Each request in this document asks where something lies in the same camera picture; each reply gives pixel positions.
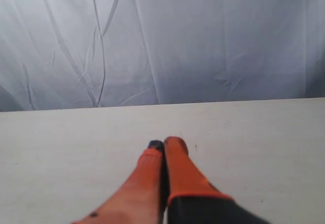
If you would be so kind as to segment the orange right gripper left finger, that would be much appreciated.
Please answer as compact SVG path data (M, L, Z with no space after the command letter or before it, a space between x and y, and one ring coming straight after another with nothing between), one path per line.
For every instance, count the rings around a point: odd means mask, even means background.
M162 141L152 140L121 187L75 223L163 223L168 198Z

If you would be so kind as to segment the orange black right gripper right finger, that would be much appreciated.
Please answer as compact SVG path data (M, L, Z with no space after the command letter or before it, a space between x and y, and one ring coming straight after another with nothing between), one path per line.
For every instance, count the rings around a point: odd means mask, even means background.
M215 188L188 155L185 141L164 141L169 176L168 223L267 223Z

